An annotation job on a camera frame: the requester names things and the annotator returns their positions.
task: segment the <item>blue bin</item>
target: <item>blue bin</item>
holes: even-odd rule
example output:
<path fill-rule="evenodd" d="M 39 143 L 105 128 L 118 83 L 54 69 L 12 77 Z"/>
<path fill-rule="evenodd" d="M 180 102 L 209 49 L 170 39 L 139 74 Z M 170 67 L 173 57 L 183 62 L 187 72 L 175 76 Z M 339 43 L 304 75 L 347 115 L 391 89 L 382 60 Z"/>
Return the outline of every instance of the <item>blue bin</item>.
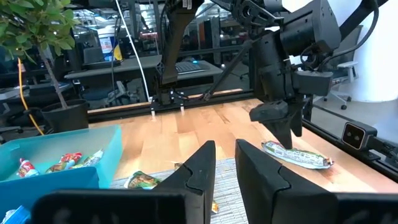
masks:
<path fill-rule="evenodd" d="M 100 149 L 104 149 L 104 155 L 99 163 L 93 166 L 95 170 L 92 167 L 84 167 L 44 174 L 66 153 L 82 152 L 83 157 L 80 161 L 84 161 Z M 119 125 L 49 134 L 5 143 L 0 146 L 0 217 L 7 210 L 16 209 L 20 205 L 30 209 L 39 197 L 56 189 L 109 188 L 121 155 Z M 20 178 L 17 175 L 19 158 L 30 160 L 41 175 Z M 16 203 L 11 205 L 12 198 Z"/>

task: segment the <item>potted plant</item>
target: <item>potted plant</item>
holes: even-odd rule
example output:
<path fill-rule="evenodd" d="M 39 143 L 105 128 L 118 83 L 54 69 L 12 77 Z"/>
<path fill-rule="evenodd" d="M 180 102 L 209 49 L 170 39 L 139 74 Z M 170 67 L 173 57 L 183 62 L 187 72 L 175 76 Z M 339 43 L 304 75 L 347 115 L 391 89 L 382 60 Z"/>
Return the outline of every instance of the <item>potted plant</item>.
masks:
<path fill-rule="evenodd" d="M 65 101 L 57 79 L 45 56 L 49 45 L 59 56 L 71 50 L 75 40 L 70 29 L 80 22 L 71 9 L 65 10 L 70 0 L 0 0 L 0 46 L 9 59 L 14 57 L 34 60 L 26 50 L 36 47 L 49 73 L 60 102 L 43 108 L 44 118 L 55 132 L 88 127 L 85 100 Z"/>

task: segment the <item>striped mat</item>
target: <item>striped mat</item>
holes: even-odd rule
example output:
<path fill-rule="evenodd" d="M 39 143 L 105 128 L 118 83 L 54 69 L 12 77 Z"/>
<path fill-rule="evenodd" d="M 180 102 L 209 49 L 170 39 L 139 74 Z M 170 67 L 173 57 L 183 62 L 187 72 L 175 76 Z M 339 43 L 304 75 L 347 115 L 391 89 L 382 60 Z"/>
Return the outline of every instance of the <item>striped mat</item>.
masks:
<path fill-rule="evenodd" d="M 150 174 L 160 180 L 166 179 L 174 170 L 166 170 Z M 115 180 L 111 184 L 113 189 L 122 189 L 127 181 Z M 216 179 L 214 200 L 218 204 L 218 213 L 211 216 L 211 224 L 248 223 L 246 212 L 236 178 L 235 159 L 222 159 L 216 162 Z"/>

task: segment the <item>black plant pot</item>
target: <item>black plant pot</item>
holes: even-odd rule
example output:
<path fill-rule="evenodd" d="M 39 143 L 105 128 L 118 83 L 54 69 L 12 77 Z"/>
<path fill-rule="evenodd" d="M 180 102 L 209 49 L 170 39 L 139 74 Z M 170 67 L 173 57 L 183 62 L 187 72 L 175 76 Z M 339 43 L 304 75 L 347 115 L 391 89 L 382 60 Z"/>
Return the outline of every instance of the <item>black plant pot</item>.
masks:
<path fill-rule="evenodd" d="M 42 109 L 44 119 L 54 133 L 88 128 L 88 103 L 85 100 L 67 101 L 68 109 L 55 103 Z"/>

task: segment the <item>wooden table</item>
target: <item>wooden table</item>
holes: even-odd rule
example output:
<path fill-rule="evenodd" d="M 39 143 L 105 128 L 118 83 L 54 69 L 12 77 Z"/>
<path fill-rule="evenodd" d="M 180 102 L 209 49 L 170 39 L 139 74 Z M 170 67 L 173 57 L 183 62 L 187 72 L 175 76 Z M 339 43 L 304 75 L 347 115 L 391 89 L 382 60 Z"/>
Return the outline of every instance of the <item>wooden table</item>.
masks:
<path fill-rule="evenodd" d="M 130 176 L 135 170 L 146 173 L 173 169 L 173 161 L 188 159 L 207 140 L 216 142 L 216 158 L 234 157 L 235 140 L 245 139 L 256 147 L 275 137 L 261 124 L 249 119 L 249 111 L 259 100 L 244 100 L 205 106 L 166 114 L 150 115 L 92 124 L 100 127 L 120 124 L 123 155 L 115 179 Z M 398 192 L 398 185 L 362 162 L 341 151 L 309 130 L 293 145 L 331 157 L 328 170 L 310 170 L 281 161 L 286 167 L 333 192 Z"/>

